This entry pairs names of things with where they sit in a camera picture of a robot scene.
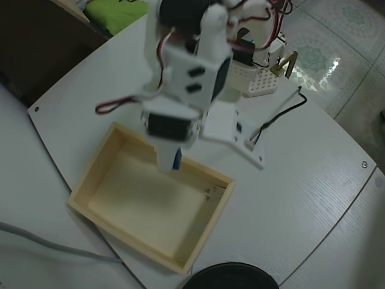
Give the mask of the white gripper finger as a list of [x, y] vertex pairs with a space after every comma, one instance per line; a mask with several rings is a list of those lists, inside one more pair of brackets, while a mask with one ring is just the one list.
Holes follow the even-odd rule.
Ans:
[[181, 164], [181, 148], [170, 144], [159, 144], [156, 147], [157, 166], [162, 172], [179, 170]]

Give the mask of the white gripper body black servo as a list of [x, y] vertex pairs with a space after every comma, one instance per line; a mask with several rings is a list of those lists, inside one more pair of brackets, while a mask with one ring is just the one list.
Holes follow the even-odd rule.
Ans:
[[142, 123], [148, 137], [190, 148], [199, 138], [207, 107], [197, 107], [171, 95], [141, 100]]

